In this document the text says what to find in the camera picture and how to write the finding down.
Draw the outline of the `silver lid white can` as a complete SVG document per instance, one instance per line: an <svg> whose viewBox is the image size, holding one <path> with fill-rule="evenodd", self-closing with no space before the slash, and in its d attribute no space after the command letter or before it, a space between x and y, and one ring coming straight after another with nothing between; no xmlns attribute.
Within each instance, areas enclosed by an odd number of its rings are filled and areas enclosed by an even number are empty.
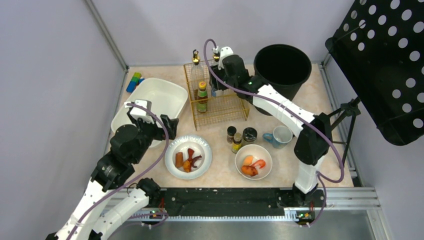
<svg viewBox="0 0 424 240"><path fill-rule="evenodd" d="M221 90L221 89L212 89L211 90L211 96L214 97L214 98L221 97L224 94L225 94L225 91Z"/></svg>

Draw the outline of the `orange toy food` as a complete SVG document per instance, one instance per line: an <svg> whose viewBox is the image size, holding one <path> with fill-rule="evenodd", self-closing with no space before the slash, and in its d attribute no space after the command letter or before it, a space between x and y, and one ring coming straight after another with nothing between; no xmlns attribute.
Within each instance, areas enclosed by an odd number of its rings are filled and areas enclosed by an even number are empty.
<svg viewBox="0 0 424 240"><path fill-rule="evenodd" d="M248 155L244 158L242 165L250 166L253 163L254 157L252 155Z"/></svg>

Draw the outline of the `clear gold-top oil bottle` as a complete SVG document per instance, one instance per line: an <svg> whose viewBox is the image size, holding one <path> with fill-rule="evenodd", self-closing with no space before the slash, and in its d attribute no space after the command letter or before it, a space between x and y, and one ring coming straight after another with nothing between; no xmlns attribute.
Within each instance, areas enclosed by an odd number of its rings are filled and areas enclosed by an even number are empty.
<svg viewBox="0 0 424 240"><path fill-rule="evenodd" d="M213 48L212 53L213 53L213 60L217 64L220 60L220 49L219 49L219 47Z"/></svg>

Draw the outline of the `brown fried toy food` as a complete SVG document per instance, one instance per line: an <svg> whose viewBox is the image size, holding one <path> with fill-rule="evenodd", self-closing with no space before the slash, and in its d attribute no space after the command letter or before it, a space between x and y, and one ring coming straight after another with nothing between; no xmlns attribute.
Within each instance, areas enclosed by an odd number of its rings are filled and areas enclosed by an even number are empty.
<svg viewBox="0 0 424 240"><path fill-rule="evenodd" d="M250 165L242 165L240 168L242 174L250 177L254 177L259 174L259 171L256 167Z"/></svg>

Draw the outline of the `yellow cap sauce bottle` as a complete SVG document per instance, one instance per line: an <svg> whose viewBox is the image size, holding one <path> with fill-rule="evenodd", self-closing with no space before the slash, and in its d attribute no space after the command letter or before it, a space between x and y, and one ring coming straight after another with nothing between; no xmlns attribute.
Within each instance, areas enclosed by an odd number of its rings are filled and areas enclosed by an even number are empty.
<svg viewBox="0 0 424 240"><path fill-rule="evenodd" d="M208 92L207 92L207 83L205 81L200 81L198 83L196 99L197 99L197 111L199 113L205 113L208 110Z"/></svg>

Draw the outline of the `small yellow label bottle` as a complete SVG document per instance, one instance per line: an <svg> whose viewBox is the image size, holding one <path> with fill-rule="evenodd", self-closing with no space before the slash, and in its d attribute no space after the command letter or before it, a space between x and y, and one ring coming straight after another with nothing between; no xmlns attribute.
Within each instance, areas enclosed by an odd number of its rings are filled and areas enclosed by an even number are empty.
<svg viewBox="0 0 424 240"><path fill-rule="evenodd" d="M232 138L232 147L231 150L233 153L237 153L242 147L242 134L240 132L236 132Z"/></svg>

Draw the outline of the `blue ceramic mug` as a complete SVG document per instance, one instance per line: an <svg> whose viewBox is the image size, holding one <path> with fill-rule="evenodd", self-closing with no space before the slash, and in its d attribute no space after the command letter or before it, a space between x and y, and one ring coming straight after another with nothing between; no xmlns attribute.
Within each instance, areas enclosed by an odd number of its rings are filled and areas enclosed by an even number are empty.
<svg viewBox="0 0 424 240"><path fill-rule="evenodd" d="M272 133L264 133L262 138L270 143L275 149L282 149L293 139L294 134L292 131L284 125L277 126L274 128Z"/></svg>

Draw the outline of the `white plastic basin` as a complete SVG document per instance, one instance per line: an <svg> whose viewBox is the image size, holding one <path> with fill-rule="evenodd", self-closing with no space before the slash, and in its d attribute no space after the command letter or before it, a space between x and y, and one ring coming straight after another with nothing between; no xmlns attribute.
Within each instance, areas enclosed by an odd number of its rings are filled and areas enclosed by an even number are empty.
<svg viewBox="0 0 424 240"><path fill-rule="evenodd" d="M150 77L143 80L125 101L136 100L150 101L150 110L157 117L167 115L169 119L176 119L188 100L188 92L171 81Z"/></svg>

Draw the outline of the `dark sauce glass bottle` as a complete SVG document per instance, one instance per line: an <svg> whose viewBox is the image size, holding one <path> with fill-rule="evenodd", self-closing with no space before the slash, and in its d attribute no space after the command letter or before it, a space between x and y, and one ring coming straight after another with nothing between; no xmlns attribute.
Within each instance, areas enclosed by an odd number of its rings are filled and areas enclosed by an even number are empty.
<svg viewBox="0 0 424 240"><path fill-rule="evenodd" d="M193 66L190 70L191 80L193 83L193 89L197 90L199 83L204 81L205 74L204 74L204 69L200 63L199 51L196 49L192 51L192 63L193 63Z"/></svg>

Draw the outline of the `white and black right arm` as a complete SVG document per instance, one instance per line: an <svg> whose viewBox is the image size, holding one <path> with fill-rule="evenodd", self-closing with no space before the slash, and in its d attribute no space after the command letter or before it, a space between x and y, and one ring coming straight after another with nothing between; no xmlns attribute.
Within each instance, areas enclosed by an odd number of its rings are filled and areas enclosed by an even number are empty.
<svg viewBox="0 0 424 240"><path fill-rule="evenodd" d="M217 65L206 66L220 85L275 117L288 128L290 136L297 138L294 154L299 167L293 188L305 195L312 192L318 185L321 163L330 149L336 149L329 116L304 110L279 93L267 78L250 75L236 54L224 56Z"/></svg>

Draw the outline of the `orange fried food piece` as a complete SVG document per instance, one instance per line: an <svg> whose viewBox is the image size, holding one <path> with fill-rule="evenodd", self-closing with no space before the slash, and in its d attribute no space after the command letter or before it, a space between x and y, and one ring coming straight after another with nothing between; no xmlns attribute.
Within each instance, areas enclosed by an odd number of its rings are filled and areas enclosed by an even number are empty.
<svg viewBox="0 0 424 240"><path fill-rule="evenodd" d="M184 172L190 173L192 171L191 161L190 160L185 160L183 162L182 167L183 167Z"/></svg>

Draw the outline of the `black trash bin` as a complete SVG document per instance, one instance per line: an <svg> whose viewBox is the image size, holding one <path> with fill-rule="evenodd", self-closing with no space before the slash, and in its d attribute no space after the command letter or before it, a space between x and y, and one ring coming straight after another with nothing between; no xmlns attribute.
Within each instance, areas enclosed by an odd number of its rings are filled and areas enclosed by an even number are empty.
<svg viewBox="0 0 424 240"><path fill-rule="evenodd" d="M312 73L309 57L287 44L272 44L258 51L253 62L254 74L267 80L288 100L293 100Z"/></svg>

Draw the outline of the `dark octopus sausage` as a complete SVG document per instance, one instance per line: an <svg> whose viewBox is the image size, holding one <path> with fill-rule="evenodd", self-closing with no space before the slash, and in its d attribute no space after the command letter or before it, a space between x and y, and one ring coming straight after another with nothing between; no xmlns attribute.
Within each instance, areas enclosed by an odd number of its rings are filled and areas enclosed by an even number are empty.
<svg viewBox="0 0 424 240"><path fill-rule="evenodd" d="M196 162L199 161L199 160L201 160L201 159L202 159L202 156L201 155L198 155L198 156L192 158L192 160L190 162L191 167L192 168L197 168L198 166L196 165Z"/></svg>

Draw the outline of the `white bowl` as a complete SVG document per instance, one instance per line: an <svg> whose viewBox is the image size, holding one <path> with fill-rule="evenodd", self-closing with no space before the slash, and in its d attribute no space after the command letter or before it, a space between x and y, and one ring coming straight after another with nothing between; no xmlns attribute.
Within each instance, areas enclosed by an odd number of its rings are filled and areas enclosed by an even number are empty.
<svg viewBox="0 0 424 240"><path fill-rule="evenodd" d="M253 156L254 160L252 162L252 164L254 162L256 162L257 160L265 160L266 161L266 166L262 169L259 169L258 167L258 175L250 177L247 175L242 174L241 172L241 167L243 166L243 161L244 158L246 156ZM261 180L264 179L265 177L267 177L273 168L273 159L271 154L262 146L257 145L257 144L249 144L246 146L243 146L235 155L235 159L234 159L234 164L235 164L235 168L236 170L239 172L239 174L241 174L244 178L249 179L249 180Z"/></svg>

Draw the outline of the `black perforated panel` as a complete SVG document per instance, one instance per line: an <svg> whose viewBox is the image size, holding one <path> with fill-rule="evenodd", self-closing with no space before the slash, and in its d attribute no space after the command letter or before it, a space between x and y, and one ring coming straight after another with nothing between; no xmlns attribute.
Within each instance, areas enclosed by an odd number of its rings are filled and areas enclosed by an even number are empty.
<svg viewBox="0 0 424 240"><path fill-rule="evenodd" d="M387 142L423 136L423 1L356 0L325 47Z"/></svg>

